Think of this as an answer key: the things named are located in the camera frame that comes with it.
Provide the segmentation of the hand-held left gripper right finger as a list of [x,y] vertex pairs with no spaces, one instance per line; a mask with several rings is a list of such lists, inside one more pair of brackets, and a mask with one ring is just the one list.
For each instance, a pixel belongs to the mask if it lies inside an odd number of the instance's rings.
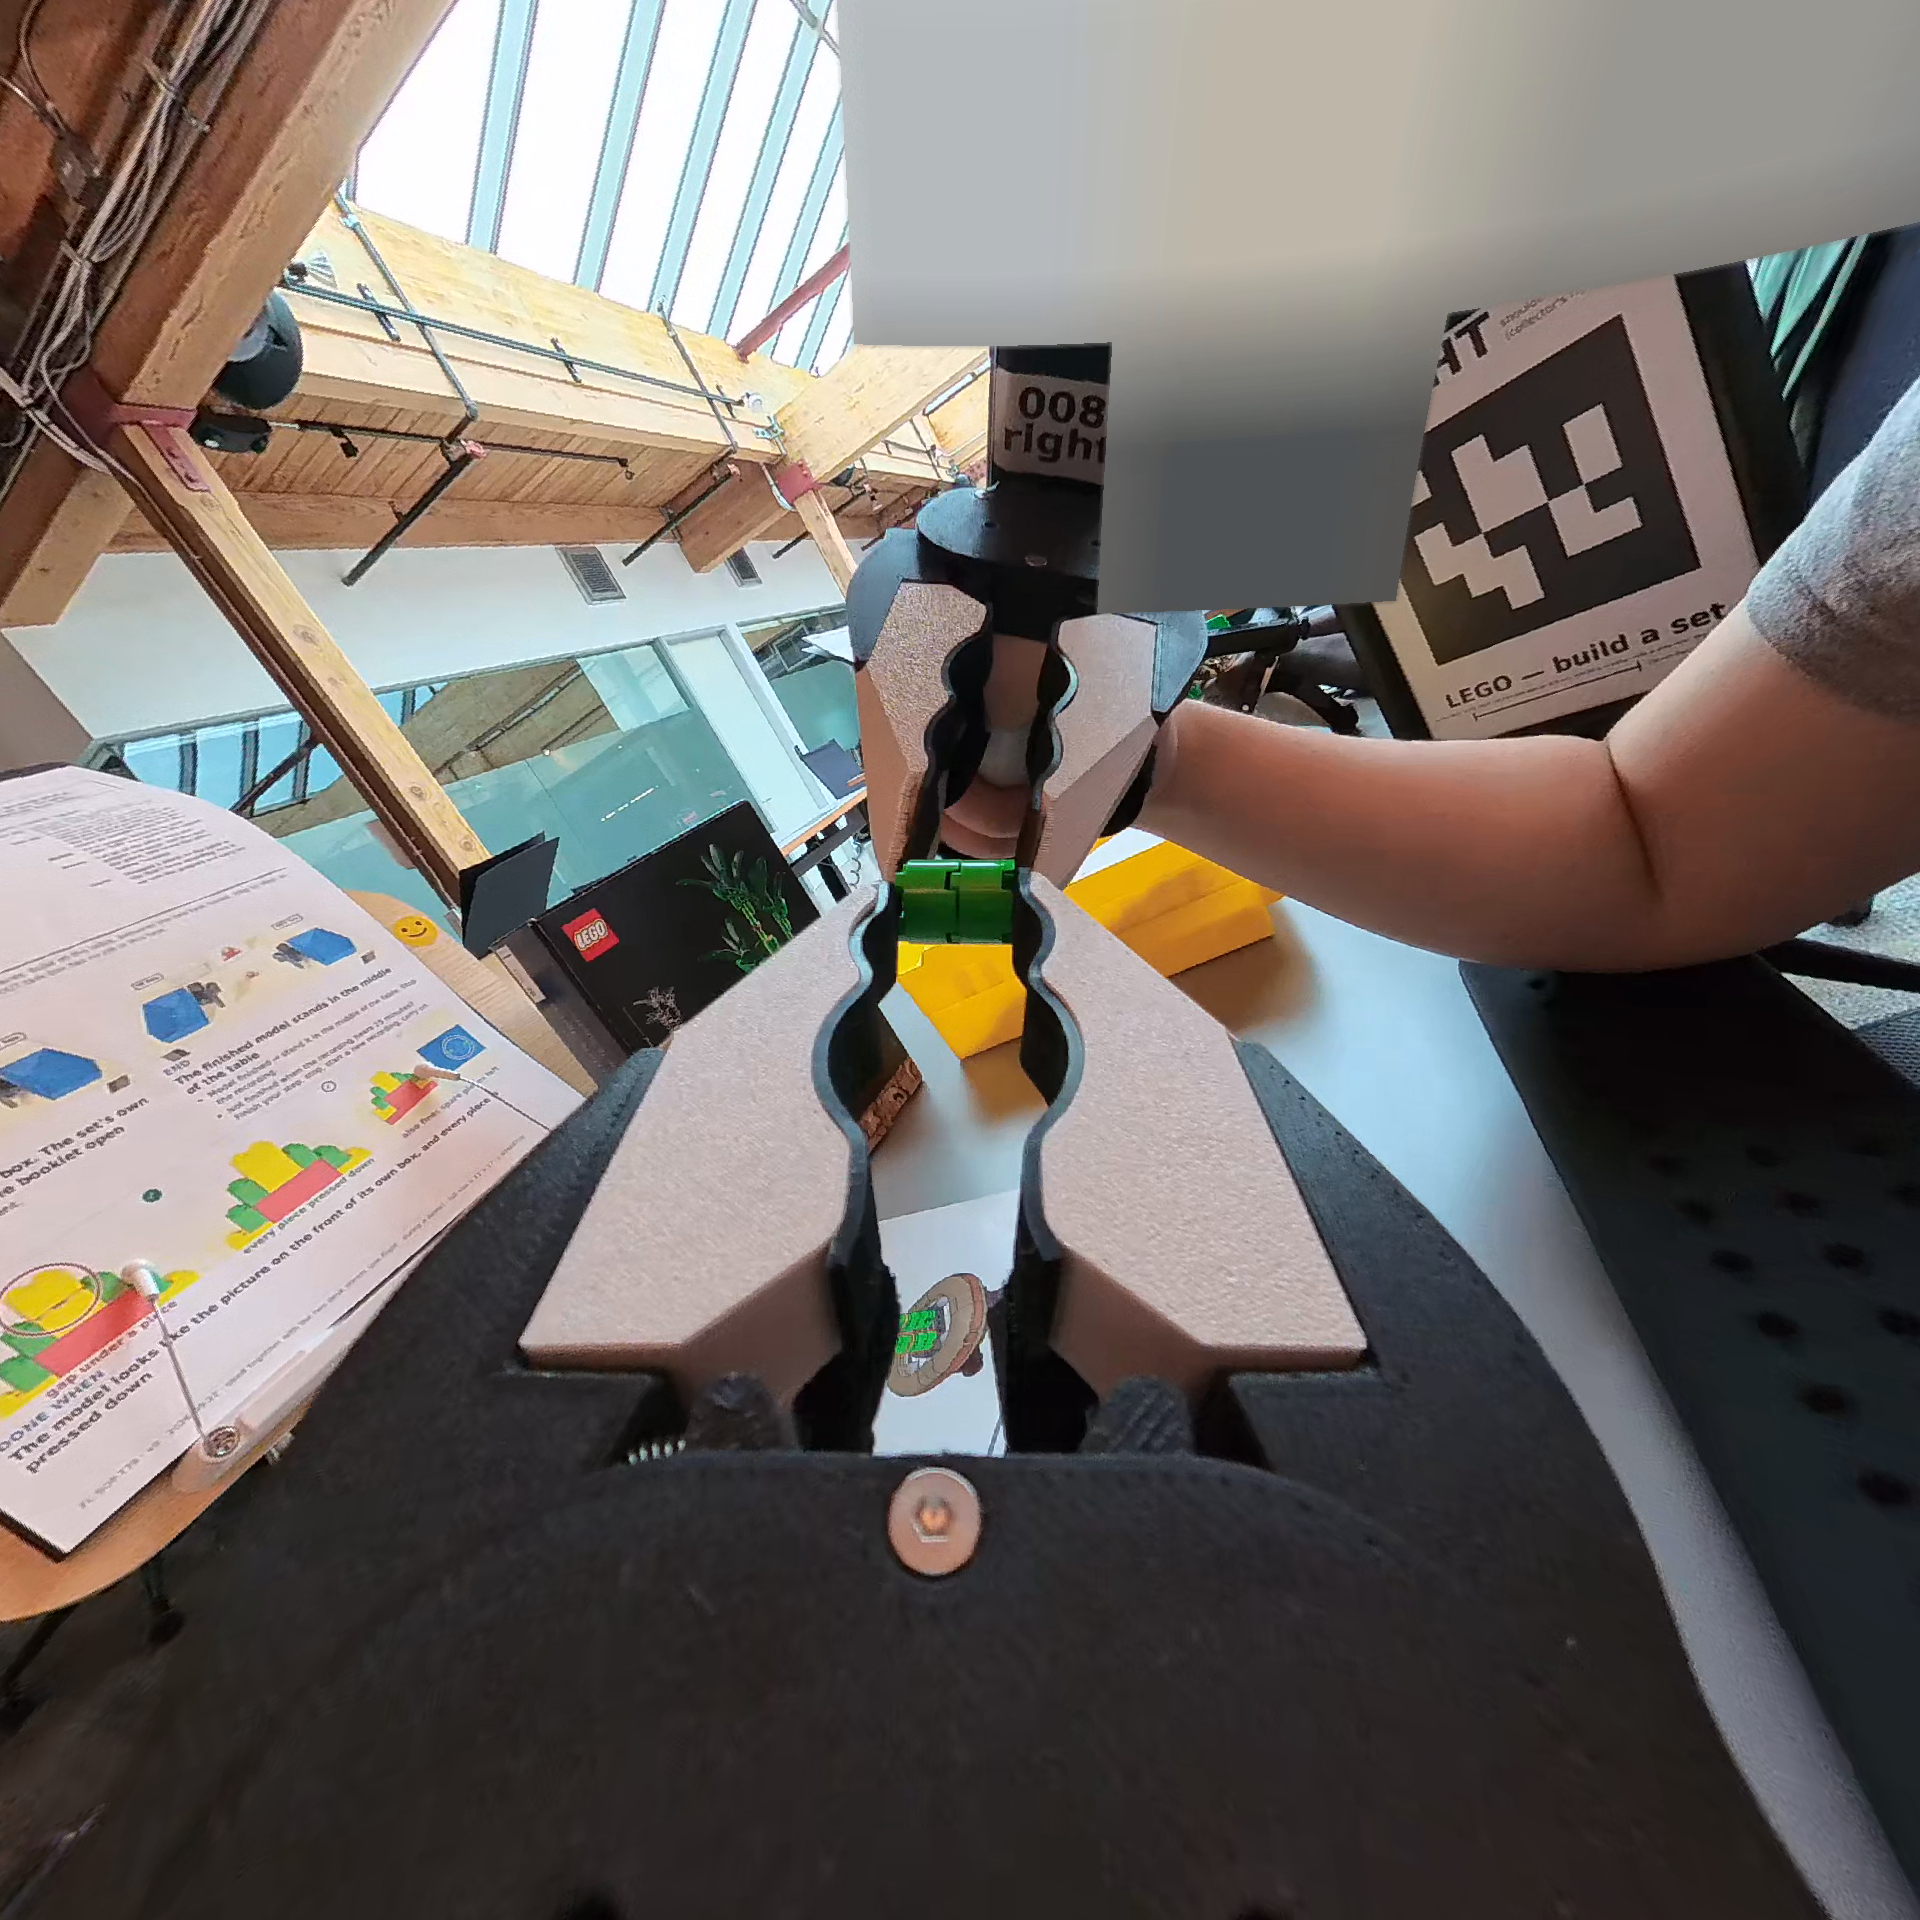
[[1156,1377],[1190,1407],[1234,1373],[1368,1353],[1234,1038],[1049,880],[1016,892],[1024,1140],[1009,1283],[1009,1446],[1076,1448]]

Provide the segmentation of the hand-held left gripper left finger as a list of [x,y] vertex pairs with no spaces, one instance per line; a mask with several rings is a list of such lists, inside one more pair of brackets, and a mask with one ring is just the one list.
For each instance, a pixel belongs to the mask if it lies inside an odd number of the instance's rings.
[[898,901],[860,887],[672,1038],[521,1332],[551,1368],[774,1389],[812,1448],[870,1448],[896,1350],[872,1113],[902,1107]]

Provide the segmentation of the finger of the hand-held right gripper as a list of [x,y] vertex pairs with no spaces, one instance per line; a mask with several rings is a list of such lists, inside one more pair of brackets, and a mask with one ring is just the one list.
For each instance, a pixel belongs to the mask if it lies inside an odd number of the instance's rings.
[[902,582],[858,668],[872,845],[884,880],[929,845],[929,728],[954,701],[950,660],[985,622],[985,606],[954,585]]
[[1030,737],[1024,865],[1066,887],[1134,785],[1154,736],[1160,629],[1129,615],[1059,625]]

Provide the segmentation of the green round brick stack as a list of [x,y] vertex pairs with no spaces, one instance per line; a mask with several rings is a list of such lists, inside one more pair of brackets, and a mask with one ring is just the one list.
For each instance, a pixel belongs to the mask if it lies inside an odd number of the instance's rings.
[[896,872],[898,942],[1009,945],[1016,939],[1018,861],[907,859]]

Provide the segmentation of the person's right forearm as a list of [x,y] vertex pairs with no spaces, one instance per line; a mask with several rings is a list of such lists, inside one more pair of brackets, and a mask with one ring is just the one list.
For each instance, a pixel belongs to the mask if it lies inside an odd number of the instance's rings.
[[1752,953],[1916,872],[1916,721],[1812,683],[1744,612],[1603,740],[1307,736],[1268,884],[1492,964]]

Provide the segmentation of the person's right hand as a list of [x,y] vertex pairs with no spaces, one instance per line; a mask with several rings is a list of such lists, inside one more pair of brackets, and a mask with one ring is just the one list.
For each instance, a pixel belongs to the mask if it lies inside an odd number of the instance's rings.
[[[1171,635],[1160,629],[1160,664],[1171,659]],[[1337,808],[1337,781],[1369,767],[1369,758],[1353,752],[1372,742],[1273,726],[1190,699],[1154,708],[1154,716],[1154,744],[1102,833],[1145,822],[1247,878],[1302,881],[1307,875],[1305,820]],[[967,856],[1012,856],[1024,869],[1036,719],[958,724],[947,758],[931,763],[931,845]]]

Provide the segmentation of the yellow box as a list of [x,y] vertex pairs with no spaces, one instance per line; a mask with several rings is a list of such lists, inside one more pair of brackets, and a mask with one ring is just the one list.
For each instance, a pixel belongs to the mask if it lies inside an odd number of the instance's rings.
[[961,1060],[1024,1033],[1024,983],[1009,943],[902,943],[896,984]]
[[1120,832],[1066,895],[1161,976],[1272,939],[1275,892],[1148,832]]

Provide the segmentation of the black toy brick box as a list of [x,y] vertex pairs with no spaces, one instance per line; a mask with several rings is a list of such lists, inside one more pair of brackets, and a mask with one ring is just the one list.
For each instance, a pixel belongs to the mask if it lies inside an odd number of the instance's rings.
[[737,801],[550,907],[531,929],[624,1051],[666,1043],[820,917]]

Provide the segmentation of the building instruction booklet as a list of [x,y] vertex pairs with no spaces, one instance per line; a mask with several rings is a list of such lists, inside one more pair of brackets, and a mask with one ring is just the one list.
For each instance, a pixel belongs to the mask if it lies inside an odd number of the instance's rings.
[[880,1225],[898,1324],[873,1427],[879,1456],[1004,1451],[991,1310],[1010,1278],[1016,1240],[1018,1190]]

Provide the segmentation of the black cardboard panel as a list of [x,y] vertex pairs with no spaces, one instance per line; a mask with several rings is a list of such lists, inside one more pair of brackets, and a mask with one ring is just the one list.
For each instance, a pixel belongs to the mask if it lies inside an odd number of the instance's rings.
[[561,840],[543,832],[459,871],[462,943],[472,955],[492,953],[547,909],[559,855]]

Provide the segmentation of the printed instruction sheet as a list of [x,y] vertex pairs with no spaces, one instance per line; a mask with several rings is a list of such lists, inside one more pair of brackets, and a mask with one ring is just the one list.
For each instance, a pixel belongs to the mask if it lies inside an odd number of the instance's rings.
[[3,1507],[66,1553],[580,1097],[220,807],[10,774],[3,856]]

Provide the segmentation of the black white tag poster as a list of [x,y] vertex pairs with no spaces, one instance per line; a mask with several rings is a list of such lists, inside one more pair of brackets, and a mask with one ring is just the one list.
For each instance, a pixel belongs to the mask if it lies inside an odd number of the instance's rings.
[[1394,736],[1601,736],[1803,504],[1744,264],[1447,328],[1399,593],[1345,607]]

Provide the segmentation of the black ceiling spotlight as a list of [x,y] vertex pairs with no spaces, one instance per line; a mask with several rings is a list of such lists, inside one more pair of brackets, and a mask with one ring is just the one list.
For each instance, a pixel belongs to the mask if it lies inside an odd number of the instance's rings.
[[297,315],[283,293],[273,293],[210,388],[260,413],[297,391],[302,369],[304,339]]

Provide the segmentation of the grey t-shirt sleeve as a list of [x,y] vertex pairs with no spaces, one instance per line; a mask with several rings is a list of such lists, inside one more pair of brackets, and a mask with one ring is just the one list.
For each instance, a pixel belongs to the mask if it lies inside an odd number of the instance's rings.
[[1744,609],[1812,683],[1919,717],[1919,387],[1768,560]]

